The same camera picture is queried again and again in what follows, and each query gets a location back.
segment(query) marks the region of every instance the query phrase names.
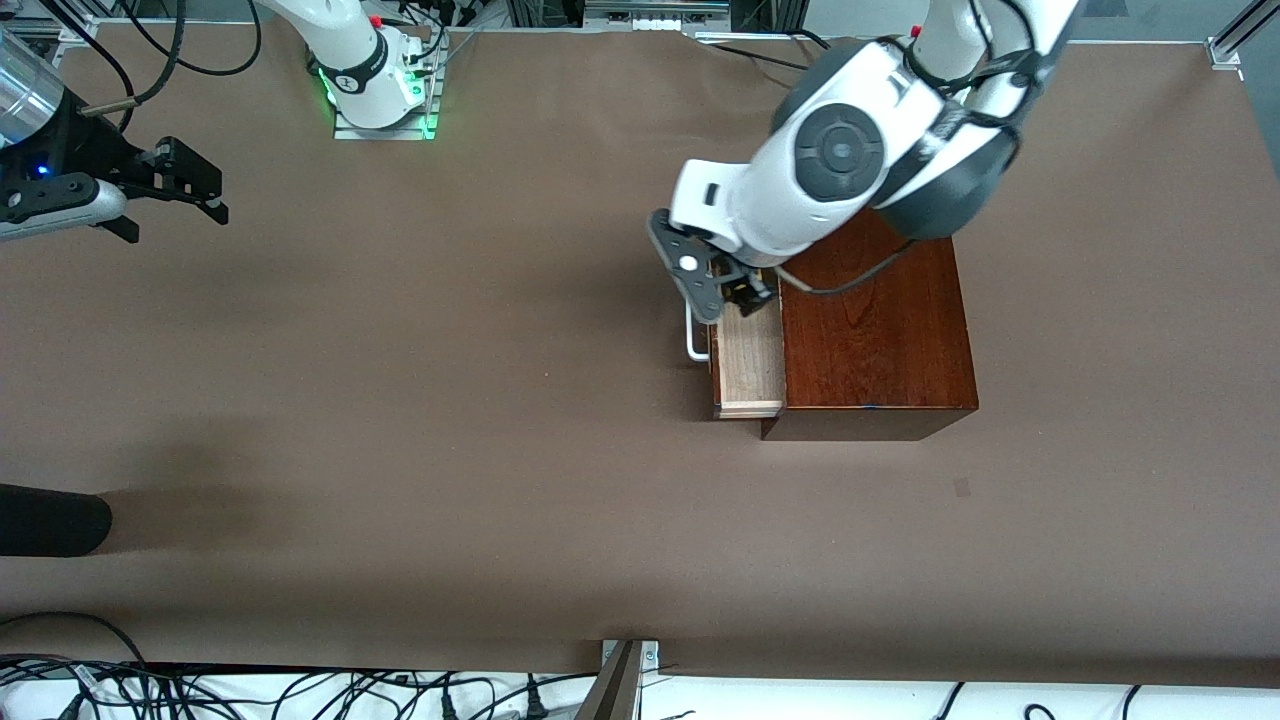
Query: wooden panel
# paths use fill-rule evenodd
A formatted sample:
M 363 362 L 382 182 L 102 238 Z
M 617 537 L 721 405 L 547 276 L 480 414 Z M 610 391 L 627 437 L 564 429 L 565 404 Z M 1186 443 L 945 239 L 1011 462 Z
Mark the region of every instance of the wooden panel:
M 786 391 L 778 304 L 771 302 L 748 318 L 730 307 L 710 337 L 716 416 L 777 416 Z
M 877 215 L 861 213 L 787 269 L 813 287 L 833 287 L 901 243 Z M 951 240 L 916 245 L 844 295 L 783 286 L 782 328 L 788 411 L 978 407 Z

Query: cable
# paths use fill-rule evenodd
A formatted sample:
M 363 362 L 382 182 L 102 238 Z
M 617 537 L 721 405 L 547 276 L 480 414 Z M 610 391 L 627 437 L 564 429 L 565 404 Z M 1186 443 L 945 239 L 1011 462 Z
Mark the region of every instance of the cable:
M 836 287 L 815 288 L 815 287 L 810 286 L 809 283 L 801 281 L 800 278 L 792 275 L 791 273 L 788 273 L 787 270 L 785 270 L 781 265 L 777 266 L 777 268 L 774 268 L 773 272 L 776 272 L 780 278 L 782 278 L 783 281 L 786 281 L 787 284 L 790 284 L 791 287 L 799 290 L 800 292 L 806 292 L 809 295 L 840 295 L 842 292 L 849 292 L 850 290 L 854 290 L 855 287 L 861 286 L 861 284 L 869 282 L 872 278 L 874 278 L 876 275 L 878 275 L 881 273 L 881 270 L 883 270 L 884 268 L 888 268 L 890 265 L 892 265 L 899 258 L 902 256 L 904 252 L 906 252 L 908 250 L 910 250 L 911 246 L 915 245 L 915 243 L 918 243 L 918 242 L 922 242 L 922 240 L 913 238 L 913 240 L 909 240 L 909 241 L 904 242 L 897 250 L 895 250 L 893 252 L 891 252 L 888 255 L 888 258 L 884 258 L 883 260 L 881 260 L 879 263 L 877 263 L 876 265 L 873 265 L 872 269 L 869 269 L 865 273 L 858 275 L 856 278 L 854 278 L 854 279 L 851 279 L 851 281 L 849 281 L 846 283 L 838 284 Z
M 1027 33 L 1027 45 L 1029 45 L 1032 50 L 1036 50 L 1036 33 L 1032 31 L 1032 20 L 1027 15 L 1027 10 L 1024 10 L 1018 3 L 1014 3 L 1014 0 L 1000 0 L 1000 3 L 1018 15 L 1018 22 L 1023 24 L 1023 31 Z
M 428 47 L 426 50 L 422 50 L 417 55 L 411 56 L 408 59 L 410 63 L 416 63 L 416 61 L 421 60 L 422 58 L 426 58 L 431 53 L 435 53 L 436 50 L 439 50 L 440 42 L 444 40 L 444 32 L 445 32 L 444 23 L 442 23 L 440 20 L 438 20 L 435 18 L 431 18 L 431 20 L 435 23 L 435 29 L 431 31 L 431 46 Z
M 529 710 L 525 712 L 525 720 L 545 720 L 550 714 L 543 706 L 543 696 L 534 685 L 534 674 L 529 673 L 527 678 L 525 687 L 529 688 Z
M 760 55 L 758 53 L 751 53 L 750 50 L 739 50 L 737 47 L 730 47 L 727 45 L 712 45 L 717 50 L 723 50 L 726 53 L 732 53 L 735 55 L 742 55 L 744 58 L 755 58 L 756 60 L 764 60 L 765 63 L 773 63 L 774 65 L 782 65 L 786 68 L 795 68 L 797 70 L 808 70 L 809 65 L 801 65 L 799 63 L 792 63 L 790 60 L 780 60 L 777 58 L 769 58 L 768 55 Z
M 1037 710 L 1043 712 L 1044 717 L 1048 717 L 1048 720 L 1057 720 L 1057 717 L 1055 717 L 1053 714 L 1050 712 L 1047 707 L 1044 707 L 1038 702 L 1033 702 L 1023 708 L 1023 720 L 1032 720 L 1032 712 L 1036 712 Z
M 987 46 L 987 59 L 993 59 L 996 51 L 991 49 L 991 36 L 987 35 L 987 26 L 982 24 L 982 13 L 978 12 L 978 3 L 975 0 L 969 0 L 969 12 L 973 13 L 973 23 L 978 26 L 978 35 L 982 36 L 982 44 Z
M 70 611 L 70 610 L 45 610 L 45 611 L 41 611 L 41 612 L 27 612 L 26 615 L 15 615 L 13 618 L 8 618 L 5 620 L 0 620 L 0 628 L 3 628 L 5 625 L 12 625 L 14 623 L 22 623 L 22 621 L 26 621 L 26 620 L 40 620 L 42 618 L 63 618 L 63 619 L 67 619 L 67 620 L 84 620 L 86 623 L 93 623 L 96 625 L 101 625 L 101 626 L 106 628 L 108 630 L 110 630 L 111 634 L 115 635 L 122 643 L 124 643 L 124 647 L 127 647 L 129 650 L 129 655 L 132 655 L 133 659 L 138 661 L 138 665 L 143 670 L 146 670 L 146 667 L 147 667 L 147 661 L 146 661 L 146 659 L 142 657 L 142 651 L 138 650 L 138 646 L 134 644 L 133 638 L 131 638 L 128 635 L 128 633 L 125 633 L 124 630 L 116 628 L 110 620 L 104 620 L 102 618 L 99 618 L 97 615 L 90 615 L 88 612 L 74 612 L 74 611 Z
M 250 53 L 250 56 L 248 56 L 247 60 L 244 60 L 239 65 L 236 65 L 234 68 L 227 68 L 227 69 L 220 69 L 220 68 L 218 68 L 218 69 L 215 69 L 215 68 L 202 68 L 202 67 L 200 67 L 200 65 L 197 65 L 195 63 L 188 63 L 187 60 L 183 60 L 182 58 L 178 58 L 178 64 L 182 65 L 182 67 L 184 67 L 184 68 L 187 68 L 188 70 L 200 73 L 202 76 L 214 76 L 214 77 L 229 77 L 229 76 L 243 73 L 244 70 L 250 69 L 250 67 L 252 67 L 253 63 L 257 61 L 257 56 L 262 53 L 262 19 L 259 18 L 259 15 L 257 15 L 257 4 L 253 3 L 253 0 L 246 0 L 246 1 L 248 3 L 250 15 L 253 17 L 253 51 Z M 142 37 L 152 47 L 155 47 L 160 53 L 164 53 L 165 55 L 169 54 L 169 49 L 168 47 L 165 47 L 164 45 L 160 45 L 160 42 L 156 41 L 155 37 L 151 37 L 151 33 L 147 32 L 147 29 L 142 26 L 142 22 L 138 20 L 137 14 L 134 14 L 134 12 L 132 9 L 129 9 L 129 4 L 128 3 L 120 3 L 120 8 L 124 9 L 124 17 L 129 18 L 129 22 L 133 23 L 133 27 L 142 35 Z
M 817 44 L 818 47 L 822 47 L 823 50 L 831 50 L 831 44 L 829 42 L 827 42 L 826 40 L 818 37 L 815 33 L 813 33 L 813 32 L 810 32 L 808 29 L 804 29 L 804 28 L 801 28 L 801 29 L 788 29 L 783 35 L 790 35 L 792 37 L 808 37 L 809 40 L 814 41 L 814 44 Z
M 182 51 L 182 36 L 187 29 L 187 0 L 177 0 L 174 3 L 174 19 L 173 19 L 173 45 L 169 47 L 169 56 L 165 58 L 164 68 L 160 69 L 160 74 L 156 77 L 151 87 L 143 90 L 142 92 L 133 96 L 133 101 L 137 105 L 151 100 L 164 90 L 164 86 L 169 82 L 173 76 L 174 68 L 178 67 L 178 54 Z
M 436 65 L 435 69 L 438 70 L 438 69 L 443 68 L 444 65 L 448 65 L 449 60 L 452 60 L 454 55 L 457 55 L 458 53 L 461 53 L 462 49 L 467 46 L 467 42 L 471 42 L 481 32 L 483 31 L 480 28 L 474 28 L 471 32 L 468 32 L 466 40 L 463 40 L 462 42 L 460 42 L 457 47 L 449 50 L 449 54 L 445 55 L 443 60 L 440 60 L 440 64 Z
M 137 646 L 129 637 L 111 625 L 109 621 L 101 618 L 84 615 L 78 612 L 35 612 L 31 615 L 22 615 L 17 618 L 10 618 L 8 620 L 0 621 L 0 626 L 17 623 L 27 619 L 45 618 L 45 616 L 64 616 L 72 619 L 84 619 L 101 624 L 113 632 L 122 642 L 129 647 L 131 653 L 138 659 L 138 665 L 143 665 L 142 653 L 137 652 Z M 270 706 L 271 707 L 271 720 L 278 720 L 282 712 L 284 701 L 298 697 L 303 693 L 312 692 L 321 685 L 329 683 L 330 680 L 338 678 L 339 673 L 308 673 L 300 678 L 293 679 L 285 688 L 280 692 L 279 697 L 274 700 L 251 700 L 251 698 L 223 698 L 215 692 L 205 688 L 198 683 L 202 679 L 201 675 L 166 675 L 163 673 L 155 673 L 133 664 L 122 662 L 108 662 L 97 660 L 78 661 L 68 657 L 51 656 L 51 655 L 0 655 L 0 667 L 3 667 L 3 675 L 0 675 L 0 687 L 5 687 L 17 682 L 23 682 L 28 679 L 45 679 L 50 673 L 55 670 L 76 670 L 74 675 L 81 685 L 79 701 L 74 706 L 78 710 L 84 702 L 88 702 L 93 707 L 96 720 L 101 720 L 101 708 L 128 708 L 132 711 L 134 720 L 198 720 L 196 708 L 210 712 L 224 720 L 244 720 L 244 716 L 236 710 L 237 705 L 257 705 L 257 706 Z M 476 676 L 457 679 L 457 673 L 445 673 L 439 678 L 428 682 L 419 682 L 417 675 L 413 674 L 412 679 L 401 680 L 393 676 L 394 671 L 379 671 L 379 673 L 352 673 L 351 682 L 342 685 L 342 688 L 328 700 L 319 712 L 314 716 L 314 720 L 321 720 L 330 714 L 330 708 L 337 706 L 332 719 L 333 720 L 347 720 L 353 716 L 353 707 L 361 696 L 372 696 L 383 700 L 396 708 L 393 720 L 406 720 L 412 716 L 413 710 L 417 707 L 419 701 L 431 689 L 440 687 L 460 687 L 471 683 L 484 683 L 489 688 L 490 702 L 484 708 L 481 708 L 474 717 L 479 720 L 485 714 L 488 714 L 492 720 L 498 706 L 503 702 L 511 700 L 512 697 L 534 691 L 538 687 L 558 683 L 570 679 L 590 678 L 594 673 L 582 673 L 579 675 L 567 675 L 558 678 L 548 678 L 545 680 L 532 680 L 525 688 L 516 691 L 507 697 L 497 697 L 497 687 L 490 678 Z M 114 680 L 115 688 L 114 694 L 120 698 L 116 701 L 111 698 L 111 692 L 106 691 L 110 685 L 102 685 L 102 683 Z M 156 683 L 156 692 L 152 693 L 150 687 L 151 683 Z M 401 705 L 396 698 L 388 697 L 381 692 L 379 685 L 392 685 L 397 688 L 408 688 L 416 691 L 413 697 L 407 705 Z M 92 688 L 101 687 L 106 691 L 106 698 L 101 696 L 95 696 Z M 141 688 L 141 697 L 136 694 L 136 691 Z M 59 717 L 59 720 L 77 720 L 76 717 Z
M 520 688 L 518 691 L 512 691 L 512 692 L 509 692 L 509 693 L 507 693 L 507 694 L 504 694 L 504 696 L 494 700 L 486 707 L 480 708 L 479 712 L 476 712 L 471 717 L 467 717 L 467 720 L 480 720 L 480 716 L 484 715 L 485 712 L 492 712 L 492 711 L 497 710 L 499 705 L 507 702 L 508 700 L 511 700 L 513 697 L 520 697 L 522 693 L 529 692 L 529 688 L 540 688 L 543 685 L 549 685 L 552 683 L 563 683 L 566 680 L 581 680 L 582 678 L 594 678 L 596 675 L 599 675 L 599 673 L 577 673 L 577 674 L 573 674 L 573 675 L 561 675 L 558 678 L 548 678 L 545 680 L 538 680 L 535 683 L 530 683 L 530 684 L 525 685 L 524 688 Z
M 108 113 L 137 108 L 164 90 L 164 86 L 173 76 L 174 68 L 178 67 L 178 54 L 182 51 L 182 36 L 187 27 L 187 0 L 177 0 L 175 6 L 177 13 L 173 23 L 173 45 L 169 47 L 169 55 L 165 58 L 164 68 L 160 69 L 160 74 L 156 77 L 155 82 L 151 83 L 151 87 L 143 90 L 142 92 L 129 95 L 123 100 L 105 102 L 92 108 L 83 108 L 81 110 L 81 115 L 84 115 L 86 118 L 96 118 Z
M 1139 689 L 1142 689 L 1142 685 L 1134 685 L 1125 693 L 1124 705 L 1120 706 L 1120 720 L 1129 720 L 1129 703 L 1133 702 L 1133 696 L 1138 694 Z
M 964 683 L 956 683 L 956 685 L 951 688 L 951 694 L 947 696 L 947 702 L 942 706 L 942 712 L 938 712 L 938 716 L 933 720 L 947 720 L 947 715 L 951 714 L 951 706 L 955 705 L 956 696 L 960 694 L 960 688 L 963 687 Z
M 79 36 L 81 40 L 84 41 L 86 45 L 92 47 L 95 53 L 97 53 L 104 60 L 106 60 L 106 64 L 111 65 L 111 69 L 115 70 L 115 74 L 120 78 L 120 85 L 124 86 L 124 94 L 133 95 L 133 81 L 129 78 L 129 73 L 124 69 L 124 65 L 122 65 L 120 61 L 115 59 L 115 55 L 111 55 L 111 53 L 109 53 L 106 47 L 102 47 L 102 44 L 95 40 L 93 36 L 90 35 L 83 26 L 81 26 L 81 23 L 72 19 L 72 17 L 67 14 L 67 10 L 64 10 L 60 5 L 58 5 L 56 0 L 40 0 L 40 4 L 44 5 L 44 8 L 49 10 L 49 14 L 54 15 L 54 18 L 58 22 L 70 28 L 72 32 L 74 32 L 77 36 Z M 129 127 L 129 120 L 132 119 L 133 119 L 133 109 L 129 108 L 124 110 L 124 115 L 120 115 L 120 122 L 116 123 L 115 127 L 120 132 L 124 132 Z

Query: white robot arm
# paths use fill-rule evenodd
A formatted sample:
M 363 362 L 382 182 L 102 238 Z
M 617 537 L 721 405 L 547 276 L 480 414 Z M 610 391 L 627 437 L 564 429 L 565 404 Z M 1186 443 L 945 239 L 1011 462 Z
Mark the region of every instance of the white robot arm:
M 375 27 L 360 0 L 262 4 L 311 47 L 330 97 L 351 124 L 387 127 L 424 102 L 422 41 Z M 124 215 L 136 197 L 187 202 L 227 224 L 218 167 L 175 137 L 143 151 L 97 110 L 87 111 L 52 67 L 0 28 L 0 242 L 81 225 L 137 242 L 138 225 Z
M 945 237 L 995 191 L 1018 127 L 1048 83 L 1076 0 L 933 0 L 910 47 L 823 54 L 773 115 L 749 164 L 690 160 L 649 233 L 694 316 L 772 297 L 781 265 L 877 210 L 905 238 Z M 983 55 L 989 55 L 979 65 Z
M 375 28 L 360 0 L 261 3 L 289 20 L 311 47 L 338 111 L 351 124 L 383 128 L 424 102 L 422 40 L 390 26 Z

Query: table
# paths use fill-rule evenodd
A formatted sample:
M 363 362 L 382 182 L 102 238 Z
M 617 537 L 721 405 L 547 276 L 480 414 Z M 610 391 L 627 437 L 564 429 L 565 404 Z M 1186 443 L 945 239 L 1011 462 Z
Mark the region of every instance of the table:
M 644 236 L 685 159 L 750 155 L 787 70 L 485 35 L 436 141 L 361 145 L 266 35 L 129 131 L 218 163 L 230 225 L 138 204 L 138 246 L 0 249 L 5 479 L 108 493 L 120 530 L 0 560 L 4 612 L 106 614 L 155 660 L 556 670 L 630 634 L 691 673 L 1275 683 L 1280 193 L 1199 47 L 1071 47 L 956 236 L 982 410 L 813 445 L 709 420 Z M 118 95 L 87 53 L 65 77 Z

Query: wooden box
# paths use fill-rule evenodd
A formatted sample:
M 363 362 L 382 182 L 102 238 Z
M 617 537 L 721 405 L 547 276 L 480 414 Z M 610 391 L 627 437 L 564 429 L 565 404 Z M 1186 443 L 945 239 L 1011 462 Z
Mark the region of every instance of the wooden box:
M 902 238 L 860 213 L 787 269 L 835 287 Z M 710 333 L 716 416 L 762 420 L 764 439 L 920 439 L 978 409 L 951 240 L 913 246 L 836 296 L 782 286 L 781 302 Z

